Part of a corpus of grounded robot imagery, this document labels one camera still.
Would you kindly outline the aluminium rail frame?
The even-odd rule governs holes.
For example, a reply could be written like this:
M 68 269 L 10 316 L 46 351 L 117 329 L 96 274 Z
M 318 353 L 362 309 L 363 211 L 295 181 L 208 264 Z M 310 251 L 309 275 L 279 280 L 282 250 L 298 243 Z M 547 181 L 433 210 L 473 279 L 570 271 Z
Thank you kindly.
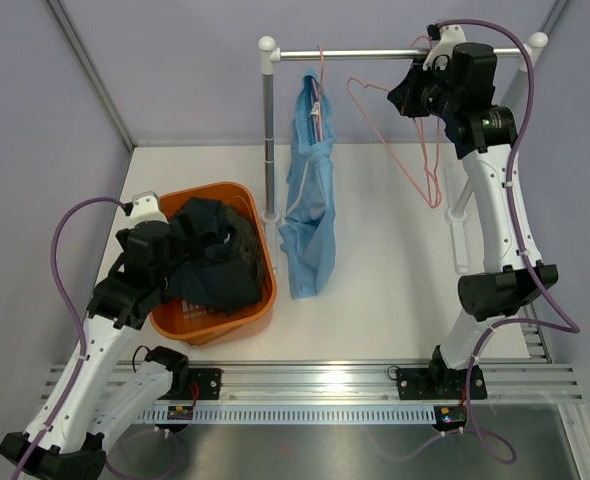
M 270 358 L 284 351 L 266 332 L 248 338 L 219 339 L 204 347 L 169 341 L 167 347 L 189 359 L 189 368 L 219 370 L 214 390 L 221 404 L 411 404 L 409 388 L 397 384 L 395 371 L 427 366 L 425 358 L 324 360 L 317 353 L 303 360 Z M 542 356 L 529 359 L 482 359 L 482 378 L 490 404 L 579 404 L 581 389 L 572 368 L 547 363 Z

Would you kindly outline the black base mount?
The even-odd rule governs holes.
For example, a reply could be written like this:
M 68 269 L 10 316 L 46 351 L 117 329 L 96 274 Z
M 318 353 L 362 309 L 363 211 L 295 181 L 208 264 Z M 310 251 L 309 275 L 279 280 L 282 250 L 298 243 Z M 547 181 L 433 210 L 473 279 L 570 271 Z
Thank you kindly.
M 221 391 L 222 370 L 219 368 L 187 368 L 174 373 L 170 390 L 160 400 L 192 401 L 218 400 Z
M 474 366 L 469 383 L 463 370 L 432 371 L 391 365 L 388 378 L 395 382 L 400 400 L 485 400 L 488 398 L 483 372 Z

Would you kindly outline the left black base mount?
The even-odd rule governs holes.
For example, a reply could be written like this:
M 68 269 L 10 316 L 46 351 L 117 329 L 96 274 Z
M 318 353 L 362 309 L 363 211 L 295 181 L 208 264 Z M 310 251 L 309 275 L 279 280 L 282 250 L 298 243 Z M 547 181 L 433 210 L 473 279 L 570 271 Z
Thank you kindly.
M 221 391 L 222 370 L 219 368 L 187 368 L 174 373 L 170 390 L 160 400 L 192 401 L 218 400 Z

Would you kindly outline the orange plastic laundry basket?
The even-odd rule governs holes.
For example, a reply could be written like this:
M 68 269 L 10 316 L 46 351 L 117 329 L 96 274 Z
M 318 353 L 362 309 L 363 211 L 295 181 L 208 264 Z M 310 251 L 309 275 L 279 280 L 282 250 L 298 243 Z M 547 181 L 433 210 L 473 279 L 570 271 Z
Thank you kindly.
M 222 343 L 255 335 L 270 323 L 277 284 L 254 198 L 241 184 L 218 182 L 164 194 L 159 200 L 160 210 L 166 217 L 171 217 L 192 197 L 220 200 L 250 221 L 260 240 L 261 259 L 266 267 L 262 298 L 258 303 L 230 315 L 183 300 L 173 300 L 154 309 L 149 315 L 150 323 L 160 335 L 191 346 Z

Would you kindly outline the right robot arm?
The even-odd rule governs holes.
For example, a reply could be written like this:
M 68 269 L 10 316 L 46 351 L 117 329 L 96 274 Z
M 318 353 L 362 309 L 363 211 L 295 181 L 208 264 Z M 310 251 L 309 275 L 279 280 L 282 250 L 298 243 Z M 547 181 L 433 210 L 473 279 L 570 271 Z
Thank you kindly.
M 511 110 L 493 102 L 496 65 L 486 44 L 435 46 L 413 61 L 388 95 L 405 117 L 444 121 L 475 196 L 484 252 L 483 272 L 458 280 L 461 313 L 427 367 L 397 370 L 403 400 L 486 398 L 481 350 L 501 322 L 515 319 L 559 278 L 555 265 L 543 263 L 529 232 L 517 231 L 528 225 L 514 148 L 518 133 Z

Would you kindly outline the light blue shorts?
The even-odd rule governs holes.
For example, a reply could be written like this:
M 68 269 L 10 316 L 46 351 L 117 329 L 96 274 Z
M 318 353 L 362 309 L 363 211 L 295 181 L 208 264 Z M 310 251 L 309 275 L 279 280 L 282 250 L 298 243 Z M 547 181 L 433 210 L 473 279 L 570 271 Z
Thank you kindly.
M 314 69 L 304 74 L 295 101 L 286 211 L 284 223 L 279 227 L 281 250 L 287 257 L 290 295 L 294 300 L 319 294 L 333 273 L 336 259 L 332 162 L 336 137 L 327 98 L 330 110 L 325 128 L 327 138 L 312 144 L 308 83 L 311 70 Z

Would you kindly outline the pink hanger of blue shorts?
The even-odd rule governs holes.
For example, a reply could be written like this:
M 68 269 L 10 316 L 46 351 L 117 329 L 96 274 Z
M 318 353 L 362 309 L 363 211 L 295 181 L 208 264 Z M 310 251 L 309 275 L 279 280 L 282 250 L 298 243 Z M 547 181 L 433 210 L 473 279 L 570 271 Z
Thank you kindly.
M 325 128 L 328 126 L 328 117 L 330 110 L 326 104 L 327 97 L 324 90 L 324 76 L 325 76 L 325 55 L 324 49 L 321 45 L 317 46 L 320 60 L 320 69 L 316 73 L 314 70 L 309 72 L 309 98 L 310 98 L 310 113 L 313 140 L 315 145 L 324 141 L 327 138 Z

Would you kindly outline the pink hanger of navy shorts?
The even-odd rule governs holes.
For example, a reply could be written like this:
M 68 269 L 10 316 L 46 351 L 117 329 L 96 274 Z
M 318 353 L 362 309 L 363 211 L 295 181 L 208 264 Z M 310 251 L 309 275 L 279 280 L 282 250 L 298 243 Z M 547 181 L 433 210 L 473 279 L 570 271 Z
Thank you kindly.
M 400 170 L 402 171 L 402 173 L 409 180 L 409 182 L 411 183 L 411 185 L 413 186 L 413 188 L 419 193 L 419 195 L 421 196 L 421 198 L 425 202 L 425 200 L 426 200 L 426 193 L 427 193 L 427 186 L 426 186 L 425 189 L 423 189 L 420 186 L 420 184 L 418 183 L 418 181 L 411 174 L 410 170 L 402 162 L 401 157 L 397 154 L 396 150 L 386 141 L 386 139 L 381 134 L 381 132 L 377 128 L 376 124 L 372 120 L 371 116 L 369 115 L 366 107 L 362 105 L 362 103 L 358 100 L 356 94 L 353 92 L 353 90 L 352 90 L 352 85 L 353 84 L 358 85 L 363 90 L 368 90 L 368 89 L 378 90 L 378 91 L 384 92 L 386 94 L 389 93 L 389 90 L 386 87 L 383 87 L 383 86 L 380 86 L 380 85 L 376 85 L 376 84 L 373 84 L 373 83 L 362 81 L 362 80 L 360 80 L 360 79 L 358 79 L 357 77 L 354 77 L 354 76 L 349 77 L 347 79 L 347 81 L 346 81 L 346 92 L 349 95 L 350 99 L 353 101 L 354 105 L 357 107 L 357 109 L 360 112 L 360 114 L 362 115 L 363 119 L 366 121 L 367 125 L 370 127 L 370 129 L 372 130 L 372 132 L 375 134 L 376 138 L 384 146 L 384 148 L 386 149 L 386 151 L 389 154 L 389 156 L 394 160 L 394 162 L 400 168 Z M 439 144 L 440 144 L 440 160 L 441 160 L 441 143 L 440 143 L 440 135 L 439 135 L 439 126 L 440 126 L 440 121 L 437 120 L 436 121 L 436 140 L 439 140 Z M 434 163 L 434 156 L 435 156 L 435 148 L 434 148 L 434 155 L 433 156 L 430 156 L 431 157 L 431 163 Z

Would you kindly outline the white metal clothes rack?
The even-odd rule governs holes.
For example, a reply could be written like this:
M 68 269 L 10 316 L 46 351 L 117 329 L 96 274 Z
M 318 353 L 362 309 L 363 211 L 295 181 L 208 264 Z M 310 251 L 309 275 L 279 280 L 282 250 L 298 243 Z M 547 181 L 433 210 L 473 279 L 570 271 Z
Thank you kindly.
M 263 222 L 269 225 L 270 253 L 275 255 L 277 246 L 277 223 L 280 214 L 276 207 L 275 193 L 275 136 L 274 136 L 274 73 L 275 65 L 281 61 L 325 60 L 407 60 L 422 56 L 422 49 L 357 49 L 357 50 L 306 50 L 281 51 L 276 40 L 263 36 L 258 41 L 260 70 L 262 74 L 263 130 L 264 130 L 264 179 L 265 208 Z M 457 198 L 448 197 L 449 210 L 446 221 L 450 225 L 451 244 L 454 254 L 454 268 L 458 274 L 469 271 L 469 257 L 464 233 L 465 208 L 472 195 L 472 187 L 465 183 Z

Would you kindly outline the olive green shorts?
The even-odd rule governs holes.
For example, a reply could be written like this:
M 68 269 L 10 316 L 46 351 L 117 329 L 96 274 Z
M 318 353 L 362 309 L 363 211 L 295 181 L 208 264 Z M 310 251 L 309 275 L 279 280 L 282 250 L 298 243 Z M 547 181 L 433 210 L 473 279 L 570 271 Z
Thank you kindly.
M 247 277 L 255 287 L 257 300 L 261 300 L 266 276 L 261 241 L 256 234 L 254 225 L 233 206 L 226 205 L 224 212 L 228 226 L 232 229 L 229 259 L 240 260 L 243 263 L 247 270 Z

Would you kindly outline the dark navy shorts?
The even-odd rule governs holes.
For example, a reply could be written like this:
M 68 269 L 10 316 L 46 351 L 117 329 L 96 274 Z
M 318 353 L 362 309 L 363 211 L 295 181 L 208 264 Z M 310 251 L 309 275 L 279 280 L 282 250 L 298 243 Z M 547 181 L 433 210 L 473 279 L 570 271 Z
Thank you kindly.
M 240 260 L 230 260 L 232 229 L 219 200 L 193 197 L 172 217 L 187 258 L 170 279 L 167 295 L 228 315 L 258 303 Z

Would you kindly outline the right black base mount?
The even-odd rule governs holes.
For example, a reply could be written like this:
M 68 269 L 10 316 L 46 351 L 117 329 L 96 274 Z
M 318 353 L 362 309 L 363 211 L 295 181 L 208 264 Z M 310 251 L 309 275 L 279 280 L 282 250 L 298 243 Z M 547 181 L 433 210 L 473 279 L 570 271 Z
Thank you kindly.
M 388 378 L 395 382 L 400 400 L 485 400 L 488 398 L 483 372 L 474 366 L 469 383 L 463 370 L 432 371 L 391 365 Z

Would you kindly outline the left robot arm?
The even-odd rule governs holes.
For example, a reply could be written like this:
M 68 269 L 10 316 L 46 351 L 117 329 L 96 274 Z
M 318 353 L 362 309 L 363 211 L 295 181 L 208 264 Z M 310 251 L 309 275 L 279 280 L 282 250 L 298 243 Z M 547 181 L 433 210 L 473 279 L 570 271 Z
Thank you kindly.
M 100 399 L 122 353 L 162 303 L 182 245 L 166 221 L 148 220 L 118 232 L 122 253 L 96 285 L 81 335 L 63 374 L 36 417 L 5 435 L 0 454 L 14 478 L 96 479 L 108 453 L 134 420 L 157 399 L 183 396 L 190 385 L 188 358 L 167 347 L 151 349 L 116 393 Z

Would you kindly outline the pink hanger of green shorts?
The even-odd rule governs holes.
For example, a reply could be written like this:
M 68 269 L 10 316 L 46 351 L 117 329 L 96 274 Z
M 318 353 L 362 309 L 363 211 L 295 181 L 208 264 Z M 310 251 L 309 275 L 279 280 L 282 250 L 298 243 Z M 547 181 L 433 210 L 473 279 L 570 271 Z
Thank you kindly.
M 434 163 L 431 163 L 431 157 L 428 154 L 427 142 L 424 131 L 424 123 L 421 118 L 413 120 L 416 129 L 418 141 L 420 144 L 422 156 L 423 156 L 423 170 L 426 179 L 427 193 L 426 193 L 426 204 L 432 210 L 439 207 L 443 200 L 443 194 L 440 187 L 438 177 L 438 167 L 440 160 L 440 144 L 439 140 L 436 140 L 435 144 L 435 156 Z

